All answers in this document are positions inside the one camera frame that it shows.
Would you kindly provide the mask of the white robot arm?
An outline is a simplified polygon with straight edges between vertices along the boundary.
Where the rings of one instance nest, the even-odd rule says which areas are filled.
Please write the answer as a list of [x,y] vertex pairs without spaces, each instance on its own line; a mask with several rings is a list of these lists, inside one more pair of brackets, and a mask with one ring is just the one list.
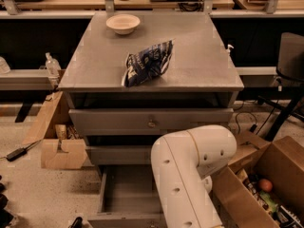
[[158,138],[151,165],[168,228],[223,228],[209,196],[211,176],[236,154],[227,128],[205,125]]

